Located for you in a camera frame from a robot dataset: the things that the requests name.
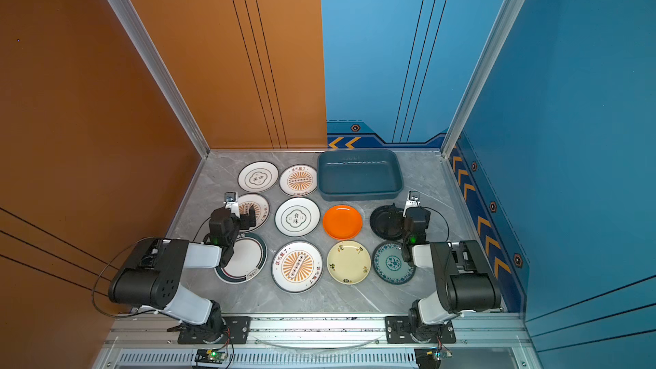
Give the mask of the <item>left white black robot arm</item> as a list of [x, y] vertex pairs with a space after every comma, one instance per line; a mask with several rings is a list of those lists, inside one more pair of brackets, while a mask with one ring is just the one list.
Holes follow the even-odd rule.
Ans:
[[203, 343], [228, 343], [229, 327], [218, 302], [200, 297], [180, 283], [186, 269], [229, 264], [241, 232], [256, 225], [256, 212], [218, 208], [208, 220], [203, 241], [149, 237], [135, 244], [109, 286], [111, 302], [148, 307], [179, 321], [171, 330]]

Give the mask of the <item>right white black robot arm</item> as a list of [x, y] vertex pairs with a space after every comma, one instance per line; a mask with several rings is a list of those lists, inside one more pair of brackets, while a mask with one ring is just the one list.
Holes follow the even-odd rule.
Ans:
[[402, 285], [420, 269], [432, 271], [435, 290], [413, 302], [406, 318], [389, 318], [389, 343], [455, 342], [451, 321], [464, 312], [487, 312], [502, 306], [502, 292], [476, 240], [430, 242], [432, 211], [382, 206], [370, 217], [373, 232], [385, 241], [372, 264], [379, 278]]

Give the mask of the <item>small orange sunburst plate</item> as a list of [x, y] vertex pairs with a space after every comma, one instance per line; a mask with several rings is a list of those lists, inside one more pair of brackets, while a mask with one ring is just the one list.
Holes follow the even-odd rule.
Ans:
[[280, 174], [278, 183], [283, 193], [289, 196], [307, 196], [318, 186], [317, 170], [309, 165], [294, 165]]

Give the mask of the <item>orange sunburst plate red rim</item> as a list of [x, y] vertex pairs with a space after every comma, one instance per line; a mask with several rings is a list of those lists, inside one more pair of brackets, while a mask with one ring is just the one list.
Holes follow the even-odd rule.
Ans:
[[241, 217], [255, 216], [255, 223], [247, 229], [247, 232], [253, 232], [267, 222], [270, 214], [270, 206], [264, 196], [259, 194], [242, 195], [238, 198], [237, 203]]

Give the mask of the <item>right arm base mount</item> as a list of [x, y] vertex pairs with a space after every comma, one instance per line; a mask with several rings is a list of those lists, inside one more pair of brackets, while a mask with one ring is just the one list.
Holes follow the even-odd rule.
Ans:
[[451, 321], [446, 324], [412, 324], [408, 316], [386, 316], [385, 334], [388, 343], [455, 344], [455, 329]]

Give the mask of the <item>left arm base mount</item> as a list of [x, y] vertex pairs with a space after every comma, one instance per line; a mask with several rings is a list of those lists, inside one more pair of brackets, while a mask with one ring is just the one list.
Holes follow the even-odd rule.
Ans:
[[207, 344], [207, 345], [232, 345], [246, 344], [249, 336], [251, 317], [228, 316], [223, 318], [223, 331], [216, 334], [208, 334], [200, 329], [186, 329], [179, 332], [178, 344]]

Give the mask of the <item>small white flower-logo plate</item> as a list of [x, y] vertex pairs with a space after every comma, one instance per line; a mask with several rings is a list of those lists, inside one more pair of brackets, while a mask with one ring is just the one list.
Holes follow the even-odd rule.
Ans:
[[241, 189], [259, 193], [267, 191], [278, 182], [278, 168], [271, 162], [253, 162], [244, 167], [237, 177]]

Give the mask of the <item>white plate green flower logo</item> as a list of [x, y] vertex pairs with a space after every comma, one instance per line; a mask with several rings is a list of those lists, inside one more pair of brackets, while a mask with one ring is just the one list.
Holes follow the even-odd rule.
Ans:
[[275, 213], [275, 225], [287, 237], [308, 235], [319, 225], [319, 221], [319, 206], [304, 197], [286, 200]]

